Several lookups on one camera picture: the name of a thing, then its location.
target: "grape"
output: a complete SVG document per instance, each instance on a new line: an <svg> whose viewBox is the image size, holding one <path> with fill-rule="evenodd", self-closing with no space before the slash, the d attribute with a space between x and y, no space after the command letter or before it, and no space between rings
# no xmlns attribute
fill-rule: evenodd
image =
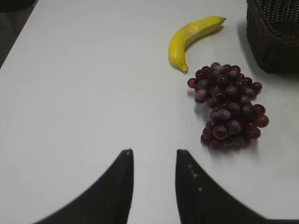
<svg viewBox="0 0 299 224"><path fill-rule="evenodd" d="M241 107L237 103L230 103L228 104L228 111L232 116L237 116L241 111Z"/></svg>
<svg viewBox="0 0 299 224"><path fill-rule="evenodd" d="M241 72L241 69L240 69L240 67L239 67L238 65L233 65L233 66L232 66L232 70Z"/></svg>
<svg viewBox="0 0 299 224"><path fill-rule="evenodd" d="M262 90L262 84L259 82L255 82L251 85L251 88L257 92L259 92L260 90Z"/></svg>
<svg viewBox="0 0 299 224"><path fill-rule="evenodd" d="M225 73L229 73L232 70L232 66L229 64L225 64L223 67L225 69Z"/></svg>
<svg viewBox="0 0 299 224"><path fill-rule="evenodd" d="M211 111L211 113L210 113L210 119L217 120L217 111L218 110L212 110Z"/></svg>
<svg viewBox="0 0 299 224"><path fill-rule="evenodd" d="M218 62L214 62L214 63L211 64L210 68L213 69L218 65L220 65Z"/></svg>
<svg viewBox="0 0 299 224"><path fill-rule="evenodd" d="M245 138L251 138L253 136L252 132L243 132Z"/></svg>
<svg viewBox="0 0 299 224"><path fill-rule="evenodd" d="M206 139L203 135L201 135L200 139L204 145L209 146L210 140Z"/></svg>
<svg viewBox="0 0 299 224"><path fill-rule="evenodd" d="M226 127L230 134L237 134L241 130L241 125L236 120L230 120Z"/></svg>
<svg viewBox="0 0 299 224"><path fill-rule="evenodd" d="M213 139L210 141L209 147L219 149L221 147L221 142L218 139Z"/></svg>
<svg viewBox="0 0 299 224"><path fill-rule="evenodd" d="M196 93L196 98L200 100L206 100L209 97L209 93L206 89L200 89Z"/></svg>
<svg viewBox="0 0 299 224"><path fill-rule="evenodd" d="M250 87L251 84L252 84L252 79L249 78L249 77L246 77L246 78L245 78L245 81L246 81L246 85L247 85L247 87Z"/></svg>
<svg viewBox="0 0 299 224"><path fill-rule="evenodd" d="M235 71L235 70L230 71L228 75L231 79L234 79L234 80L239 80L241 78L240 72Z"/></svg>
<svg viewBox="0 0 299 224"><path fill-rule="evenodd" d="M242 114L246 118L250 118L253 115L253 106L252 105L244 105L242 107Z"/></svg>
<svg viewBox="0 0 299 224"><path fill-rule="evenodd" d="M214 137L220 140L225 139L226 136L228 135L228 131L226 130L226 128L221 125L214 128L213 133L214 133Z"/></svg>
<svg viewBox="0 0 299 224"><path fill-rule="evenodd" d="M238 90L233 85L226 87L225 93L229 98L236 98L238 96Z"/></svg>
<svg viewBox="0 0 299 224"><path fill-rule="evenodd" d="M248 105L250 104L250 98L248 96L242 95L240 98L241 105Z"/></svg>
<svg viewBox="0 0 299 224"><path fill-rule="evenodd" d="M229 137L227 139L222 140L222 144L226 147L230 147L234 145L234 138L233 137Z"/></svg>
<svg viewBox="0 0 299 224"><path fill-rule="evenodd" d="M221 65L214 67L215 70L218 70L221 74L225 72L225 68Z"/></svg>
<svg viewBox="0 0 299 224"><path fill-rule="evenodd" d="M209 120L207 123L206 123L206 129L209 131L209 132L213 132L214 128L217 126L217 121L216 120Z"/></svg>
<svg viewBox="0 0 299 224"><path fill-rule="evenodd" d="M217 78L216 83L219 85L220 88L223 89L229 85L230 79L228 76L222 75Z"/></svg>
<svg viewBox="0 0 299 224"><path fill-rule="evenodd" d="M194 88L195 92L197 92L199 90L199 87L198 87L198 83L196 85L196 87Z"/></svg>
<svg viewBox="0 0 299 224"><path fill-rule="evenodd" d="M258 139L260 136L261 136L261 130L257 128L257 129L253 132L253 135L251 136L251 138L252 138L252 139Z"/></svg>
<svg viewBox="0 0 299 224"><path fill-rule="evenodd" d="M206 128L202 131L202 135L208 140L212 140L214 138L213 132L209 132Z"/></svg>
<svg viewBox="0 0 299 224"><path fill-rule="evenodd" d="M211 87L210 87L210 89L209 89L209 93L211 94L211 95L213 95L217 90L219 90L220 88L219 88L219 86L217 86L217 85L212 85Z"/></svg>
<svg viewBox="0 0 299 224"><path fill-rule="evenodd" d="M203 71L203 70L198 70L196 73L195 73L195 77L198 81L201 81L201 80L204 80L207 78L207 72L206 71Z"/></svg>
<svg viewBox="0 0 299 224"><path fill-rule="evenodd" d="M226 97L225 91L223 91L223 90L217 90L213 94L213 100L216 103L223 104L226 101L226 99L227 99L227 97Z"/></svg>
<svg viewBox="0 0 299 224"><path fill-rule="evenodd" d="M217 109L221 110L221 109L227 109L228 107L228 101L224 102L223 104L218 105Z"/></svg>
<svg viewBox="0 0 299 224"><path fill-rule="evenodd" d="M221 72L219 70L213 69L209 71L208 78L213 82L216 82L219 76L221 76Z"/></svg>
<svg viewBox="0 0 299 224"><path fill-rule="evenodd" d="M243 94L248 96L249 98L253 98L255 96L253 89L250 89L250 88L246 88L243 91Z"/></svg>
<svg viewBox="0 0 299 224"><path fill-rule="evenodd" d="M236 80L234 86L239 92L243 92L246 89L246 81L244 79Z"/></svg>
<svg viewBox="0 0 299 224"><path fill-rule="evenodd" d="M208 108L213 109L217 106L217 103L213 100L212 97L209 97L208 99L206 99L206 105Z"/></svg>
<svg viewBox="0 0 299 224"><path fill-rule="evenodd" d="M221 109L217 112L217 119L218 120L229 120L231 117L231 114L228 110Z"/></svg>
<svg viewBox="0 0 299 224"><path fill-rule="evenodd" d="M204 66L204 67L202 67L201 70L208 72L210 70L210 67L209 66Z"/></svg>
<svg viewBox="0 0 299 224"><path fill-rule="evenodd" d="M253 122L249 122L249 123L247 123L247 124L245 125L245 127L244 127L244 131L247 132L247 133L253 133L253 132L256 131L256 129L257 129L257 126L256 126L256 124L253 123Z"/></svg>
<svg viewBox="0 0 299 224"><path fill-rule="evenodd" d="M253 109L254 109L254 113L256 115L264 115L266 113L266 109L263 105L260 105L260 104L255 104L253 106Z"/></svg>
<svg viewBox="0 0 299 224"><path fill-rule="evenodd" d="M245 139L243 136L237 136L235 138L235 146L242 146L245 144Z"/></svg>
<svg viewBox="0 0 299 224"><path fill-rule="evenodd" d="M197 87L199 89L209 89L210 88L210 81L209 80L206 80L206 79L203 79L201 80L198 84L197 84Z"/></svg>
<svg viewBox="0 0 299 224"><path fill-rule="evenodd" d="M269 124L269 118L266 115L258 116L256 119L256 125L258 127L266 127Z"/></svg>
<svg viewBox="0 0 299 224"><path fill-rule="evenodd" d="M195 78L190 78L187 82L187 85L191 88L194 89L197 85L198 81Z"/></svg>
<svg viewBox="0 0 299 224"><path fill-rule="evenodd" d="M200 100L197 97L195 98L195 102L198 104L203 104L205 101L204 100Z"/></svg>

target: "table surface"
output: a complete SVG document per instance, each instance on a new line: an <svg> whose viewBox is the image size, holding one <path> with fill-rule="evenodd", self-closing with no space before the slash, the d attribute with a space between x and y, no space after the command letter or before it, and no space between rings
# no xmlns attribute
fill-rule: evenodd
<svg viewBox="0 0 299 224"><path fill-rule="evenodd" d="M172 35L206 16L223 29L168 61ZM238 64L263 84L270 118L248 149L215 152L186 82L204 65ZM176 150L188 149L225 190L267 218L299 219L299 79L263 72L239 0L39 0L0 72L0 223L40 220L80 195L122 149L135 183L128 223L179 224Z"/></svg>

